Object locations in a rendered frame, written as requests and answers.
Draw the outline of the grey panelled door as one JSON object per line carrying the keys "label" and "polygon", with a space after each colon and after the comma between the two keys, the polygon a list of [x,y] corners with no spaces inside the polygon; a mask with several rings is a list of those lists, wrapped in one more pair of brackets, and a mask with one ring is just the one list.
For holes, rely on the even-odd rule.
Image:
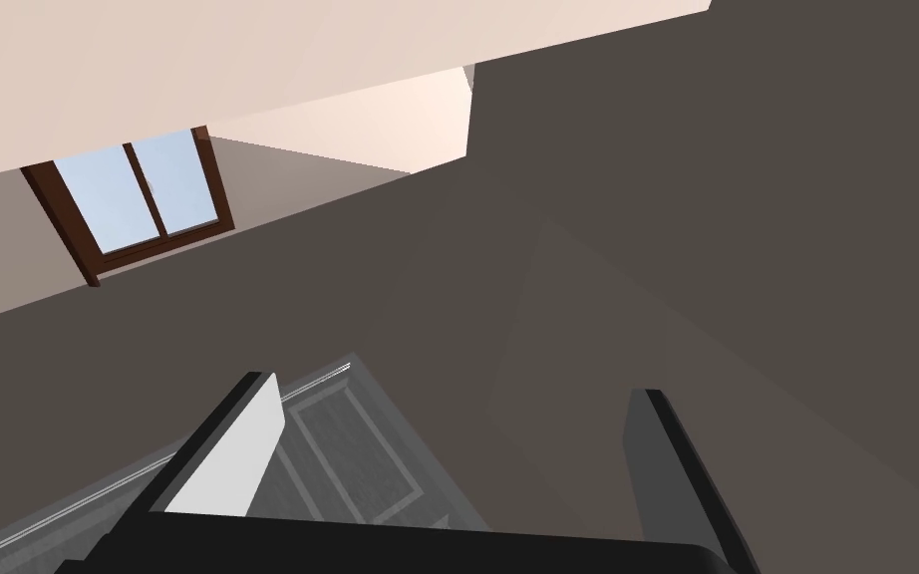
{"label": "grey panelled door", "polygon": [[[280,388],[285,427],[251,517],[486,530],[357,356]],[[169,446],[0,533],[0,574],[85,558],[174,455]]]}

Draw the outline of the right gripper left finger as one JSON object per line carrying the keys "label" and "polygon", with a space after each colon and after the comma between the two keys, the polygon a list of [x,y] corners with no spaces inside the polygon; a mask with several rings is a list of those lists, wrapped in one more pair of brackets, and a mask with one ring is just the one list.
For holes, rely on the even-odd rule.
{"label": "right gripper left finger", "polygon": [[244,516],[284,428],[276,376],[247,373],[145,488],[143,510]]}

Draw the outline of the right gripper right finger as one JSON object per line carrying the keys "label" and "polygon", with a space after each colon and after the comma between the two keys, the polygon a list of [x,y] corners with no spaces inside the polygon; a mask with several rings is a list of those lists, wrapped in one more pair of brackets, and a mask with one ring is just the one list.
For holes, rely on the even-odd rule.
{"label": "right gripper right finger", "polygon": [[746,555],[747,543],[660,389],[633,389],[623,449],[644,537]]}

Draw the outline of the brown framed window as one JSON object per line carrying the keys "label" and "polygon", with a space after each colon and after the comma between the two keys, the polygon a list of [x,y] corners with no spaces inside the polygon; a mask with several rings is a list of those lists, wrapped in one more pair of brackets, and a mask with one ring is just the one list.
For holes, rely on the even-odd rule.
{"label": "brown framed window", "polygon": [[205,126],[20,169],[86,283],[235,228]]}

